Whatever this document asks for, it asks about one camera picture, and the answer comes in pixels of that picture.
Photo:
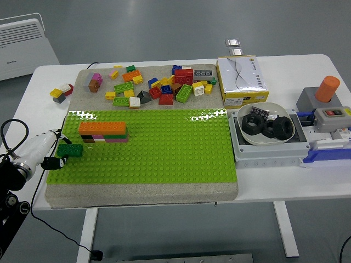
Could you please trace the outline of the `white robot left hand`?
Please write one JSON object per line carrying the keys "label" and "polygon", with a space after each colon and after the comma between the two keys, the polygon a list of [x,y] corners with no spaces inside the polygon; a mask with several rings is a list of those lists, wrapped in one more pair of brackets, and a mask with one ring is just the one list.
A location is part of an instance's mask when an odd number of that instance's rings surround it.
{"label": "white robot left hand", "polygon": [[25,142],[18,152],[15,164],[25,167],[30,172],[35,172],[36,167],[44,161],[44,157],[55,145],[58,139],[63,139],[67,144],[72,142],[61,133],[60,129],[49,130]]}

